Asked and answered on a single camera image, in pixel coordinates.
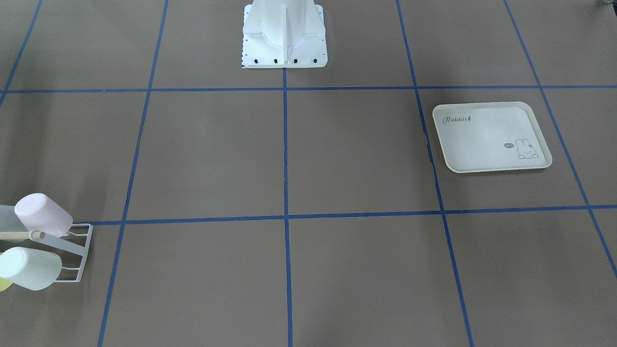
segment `white bracket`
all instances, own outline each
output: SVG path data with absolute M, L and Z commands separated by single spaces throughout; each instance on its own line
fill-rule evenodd
M 68 235 L 85 237 L 86 243 L 84 246 L 80 246 L 76 243 L 72 243 L 71 241 L 67 241 L 63 238 L 52 236 L 50 234 L 43 234 L 43 233 L 37 232 L 36 230 L 31 231 L 29 235 L 30 239 L 34 242 L 41 243 L 43 245 L 48 245 L 48 246 L 81 256 L 81 262 L 80 262 L 79 267 L 64 267 L 64 266 L 62 267 L 64 270 L 77 271 L 77 277 L 74 280 L 56 280 L 54 282 L 76 283 L 76 282 L 81 281 L 81 276 L 83 276 L 83 269 L 86 266 L 86 259 L 88 258 L 88 250 L 90 249 L 90 241 L 92 241 L 92 229 L 94 227 L 91 224 L 73 224 L 72 227 L 88 227 L 87 233 L 77 234 L 77 233 L 72 233 L 70 230 L 67 232 Z
M 323 8 L 313 0 L 254 0 L 244 8 L 242 67 L 324 67 Z

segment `grid square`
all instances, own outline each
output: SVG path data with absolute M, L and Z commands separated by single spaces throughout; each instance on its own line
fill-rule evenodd
M 287 346 L 286 288 L 280 220 L 129 225 L 105 345 Z
M 601 1 L 509 1 L 543 85 L 617 84 L 617 26 Z
M 283 213 L 279 91 L 153 93 L 131 219 Z
M 8 94 L 0 203 L 44 193 L 78 221 L 119 220 L 144 93 Z
M 3 291 L 0 345 L 96 346 L 117 239 L 117 226 L 94 227 L 86 268 L 79 283 L 53 283 L 43 291 L 13 284 Z M 0 241 L 0 251 L 15 246 L 3 242 Z M 26 245 L 28 242 L 18 246 L 40 246 Z
M 617 204 L 617 89 L 545 90 L 591 204 Z
M 0 88 L 9 79 L 10 71 L 26 37 L 35 14 L 37 0 L 0 2 Z
M 421 86 L 535 85 L 501 1 L 402 1 Z
M 290 221 L 294 346 L 461 346 L 441 216 Z
M 250 3 L 170 1 L 154 86 L 282 87 L 281 69 L 242 69 L 242 18 Z
M 396 2 L 315 3 L 323 6 L 328 66 L 289 69 L 290 87 L 412 84 Z
M 439 209 L 409 90 L 290 91 L 293 214 Z
M 448 220 L 477 347 L 617 343 L 615 276 L 587 211 Z
M 584 205 L 568 158 L 538 89 L 422 90 L 420 95 L 446 209 Z M 553 156 L 550 167 L 474 174 L 454 173 L 447 168 L 432 116 L 435 106 L 494 101 L 522 101 L 531 106 Z
M 12 90 L 145 88 L 163 0 L 45 0 Z
M 615 261 L 617 260 L 617 229 L 615 229 L 617 209 L 594 210 L 594 216 L 607 243 L 608 251 Z

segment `wooden handle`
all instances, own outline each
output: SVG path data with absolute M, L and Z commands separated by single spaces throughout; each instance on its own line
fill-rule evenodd
M 45 237 L 44 232 L 33 232 L 32 238 L 40 240 Z M 30 232 L 0 232 L 0 240 L 26 240 L 30 238 Z

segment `white tray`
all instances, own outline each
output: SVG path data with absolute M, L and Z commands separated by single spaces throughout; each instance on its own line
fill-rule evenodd
M 433 120 L 445 164 L 458 174 L 544 169 L 553 162 L 524 102 L 439 105 Z

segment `bunny illustration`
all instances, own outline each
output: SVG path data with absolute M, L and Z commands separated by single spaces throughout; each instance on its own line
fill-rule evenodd
M 516 147 L 518 148 L 519 159 L 532 159 L 537 158 L 536 150 L 531 146 L 529 140 L 526 138 L 516 141 Z

